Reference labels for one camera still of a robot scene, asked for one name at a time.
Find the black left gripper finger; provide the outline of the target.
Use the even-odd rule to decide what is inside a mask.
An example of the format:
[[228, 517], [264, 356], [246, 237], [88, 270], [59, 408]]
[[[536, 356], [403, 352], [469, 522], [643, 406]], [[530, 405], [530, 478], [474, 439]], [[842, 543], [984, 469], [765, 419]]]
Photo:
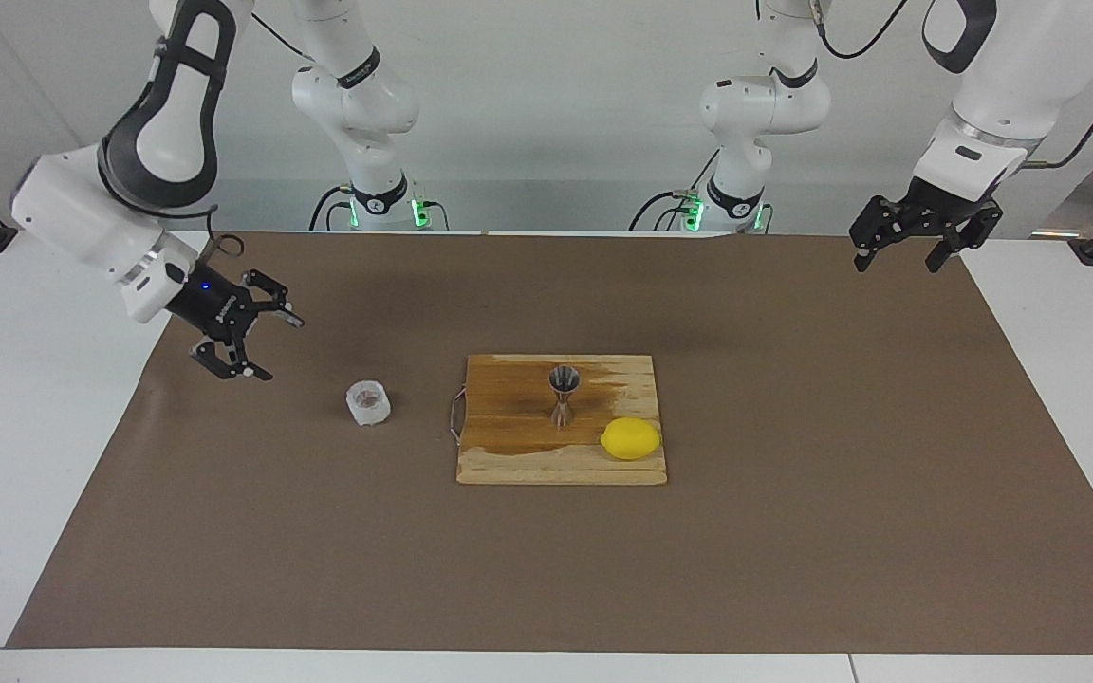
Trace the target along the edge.
[[866, 272], [878, 252], [910, 237], [914, 220], [915, 204], [907, 200], [893, 202], [881, 195], [869, 199], [847, 231], [856, 248], [856, 271]]
[[944, 233], [925, 258], [925, 267], [929, 272], [938, 273], [947, 261], [960, 251], [979, 249], [985, 242], [988, 242], [994, 226], [1003, 215], [1002, 209], [979, 209], [957, 228], [947, 225]]

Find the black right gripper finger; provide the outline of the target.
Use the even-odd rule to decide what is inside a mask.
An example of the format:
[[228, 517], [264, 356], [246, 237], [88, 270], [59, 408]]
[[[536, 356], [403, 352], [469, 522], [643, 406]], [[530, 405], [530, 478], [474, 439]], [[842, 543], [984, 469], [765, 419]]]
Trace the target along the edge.
[[247, 269], [240, 276], [240, 286], [246, 294], [240, 298], [243, 332], [250, 332], [262, 314], [272, 314], [294, 328], [304, 327], [303, 317], [292, 311], [289, 288], [274, 278], [266, 275], [260, 269]]
[[246, 350], [230, 344], [221, 345], [213, 339], [201, 339], [190, 349], [190, 356], [201, 367], [221, 379], [273, 380], [273, 374], [249, 360]]

